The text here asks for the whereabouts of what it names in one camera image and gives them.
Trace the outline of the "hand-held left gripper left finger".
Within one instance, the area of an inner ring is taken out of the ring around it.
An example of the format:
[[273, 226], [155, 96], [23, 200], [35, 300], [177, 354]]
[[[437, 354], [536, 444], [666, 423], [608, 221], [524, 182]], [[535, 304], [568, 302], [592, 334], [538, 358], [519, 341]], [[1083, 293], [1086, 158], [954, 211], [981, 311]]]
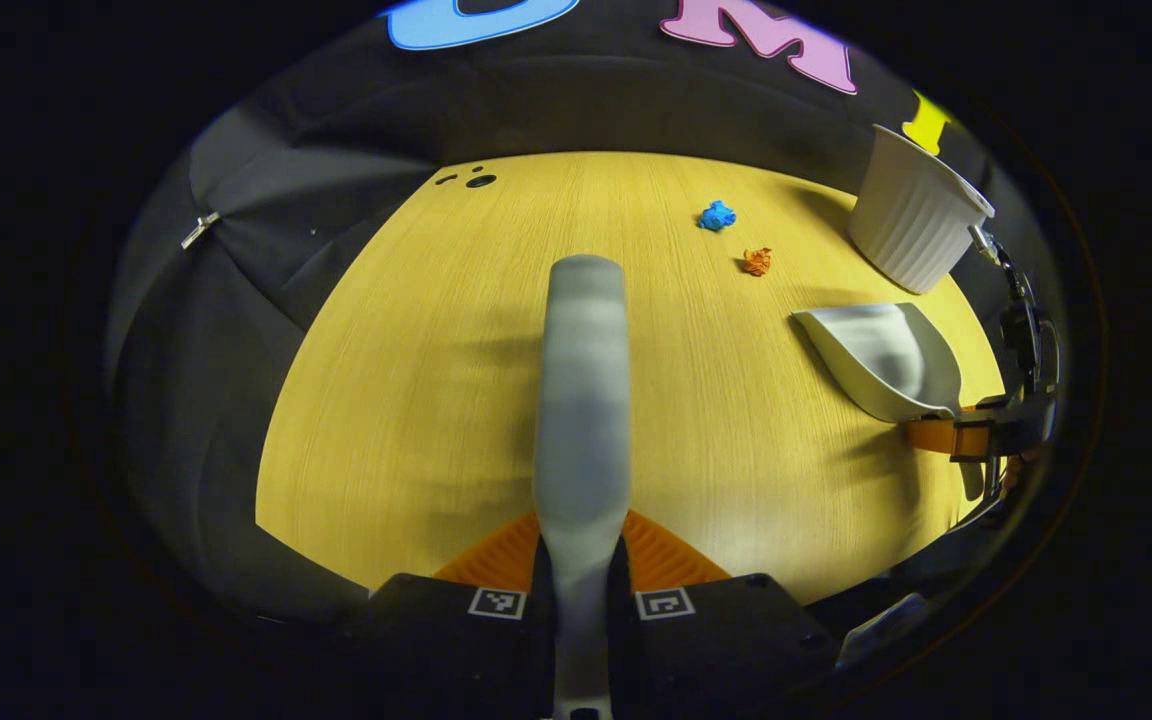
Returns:
[[366, 605], [374, 719], [550, 719], [552, 573], [535, 511]]

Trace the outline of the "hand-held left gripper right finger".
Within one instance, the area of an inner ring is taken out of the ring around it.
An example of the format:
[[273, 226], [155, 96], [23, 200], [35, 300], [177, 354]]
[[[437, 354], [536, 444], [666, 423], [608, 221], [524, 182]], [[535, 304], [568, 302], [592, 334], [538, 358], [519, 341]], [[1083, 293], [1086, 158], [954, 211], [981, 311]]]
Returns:
[[753, 719], [835, 669], [838, 639], [771, 575], [733, 575], [628, 511], [608, 579], [616, 719]]

